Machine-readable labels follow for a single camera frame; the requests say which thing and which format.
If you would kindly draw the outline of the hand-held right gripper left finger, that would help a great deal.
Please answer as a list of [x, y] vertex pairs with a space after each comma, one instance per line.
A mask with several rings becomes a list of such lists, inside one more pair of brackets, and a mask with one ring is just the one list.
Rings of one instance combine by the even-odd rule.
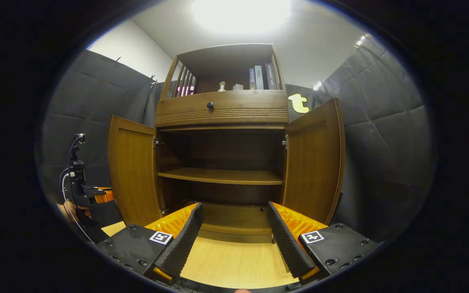
[[172, 283], [180, 277], [203, 222], [203, 204], [194, 203], [146, 227], [129, 224], [97, 247], [138, 275]]

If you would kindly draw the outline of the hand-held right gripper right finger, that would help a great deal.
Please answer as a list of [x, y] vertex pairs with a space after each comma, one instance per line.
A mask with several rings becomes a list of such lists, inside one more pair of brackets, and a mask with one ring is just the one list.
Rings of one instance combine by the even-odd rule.
[[289, 271], [299, 281], [346, 271], [383, 246], [346, 224], [325, 225], [272, 201], [267, 220]]

